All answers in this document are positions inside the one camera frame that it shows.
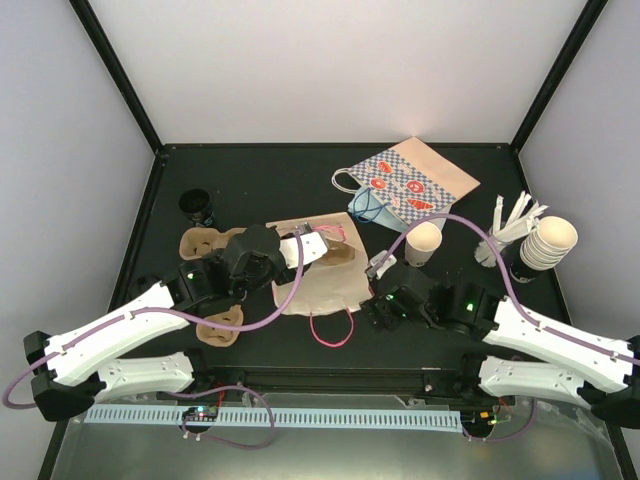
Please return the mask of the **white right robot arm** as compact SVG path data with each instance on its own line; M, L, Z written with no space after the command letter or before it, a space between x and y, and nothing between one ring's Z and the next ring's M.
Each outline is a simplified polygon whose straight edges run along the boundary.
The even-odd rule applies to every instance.
M457 371L437 382L438 396L467 403L508 396L555 400L585 408L620 428L639 426L638 338L592 335L518 308L511 298L499 298L481 286L439 284L419 272L405 279L375 280L373 295L361 309L378 329L423 322L532 358L466 353Z

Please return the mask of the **cream pink Cakes paper bag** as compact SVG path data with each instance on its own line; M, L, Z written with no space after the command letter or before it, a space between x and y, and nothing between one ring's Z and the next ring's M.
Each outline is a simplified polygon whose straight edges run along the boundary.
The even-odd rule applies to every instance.
M268 225L275 228L280 236L285 236L304 222L326 240L328 251L307 266L284 313L306 317L317 342L328 348L340 348L354 333L353 314L360 310L361 303L371 298L365 273L368 256L355 224L345 212L280 220ZM315 319L334 313L348 319L350 328L342 340L328 342L316 332Z

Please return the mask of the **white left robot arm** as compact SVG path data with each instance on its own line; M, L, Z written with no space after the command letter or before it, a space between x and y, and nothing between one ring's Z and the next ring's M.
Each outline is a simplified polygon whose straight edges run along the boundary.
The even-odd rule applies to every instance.
M251 226L223 248L182 263L178 270L103 317L68 333L36 331L24 339L32 402L50 422L70 419L96 403L147 392L202 399L215 376L196 349L160 357L126 353L156 337L228 311L276 282L296 290L308 265L326 251L315 233L281 238L273 228Z

